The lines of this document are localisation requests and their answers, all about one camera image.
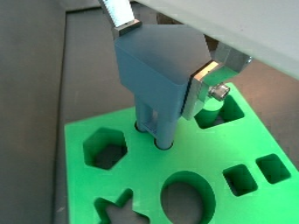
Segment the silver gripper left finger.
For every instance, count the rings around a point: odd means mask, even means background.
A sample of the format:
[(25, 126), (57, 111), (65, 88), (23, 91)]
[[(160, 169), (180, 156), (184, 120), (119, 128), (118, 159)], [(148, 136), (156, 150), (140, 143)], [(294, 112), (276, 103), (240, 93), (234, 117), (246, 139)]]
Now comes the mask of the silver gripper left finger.
[(130, 0), (98, 1), (112, 25), (114, 39), (118, 39), (142, 26), (143, 23), (135, 18)]

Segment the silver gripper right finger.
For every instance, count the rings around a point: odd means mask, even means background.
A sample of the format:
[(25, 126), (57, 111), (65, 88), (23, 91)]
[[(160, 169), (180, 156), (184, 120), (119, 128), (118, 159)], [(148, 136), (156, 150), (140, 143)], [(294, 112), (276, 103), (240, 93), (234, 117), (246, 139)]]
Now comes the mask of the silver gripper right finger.
[(252, 61), (252, 57), (231, 46), (219, 43), (211, 61), (191, 76), (182, 116), (191, 120), (202, 111), (210, 98), (222, 102), (230, 93), (224, 81), (236, 76)]

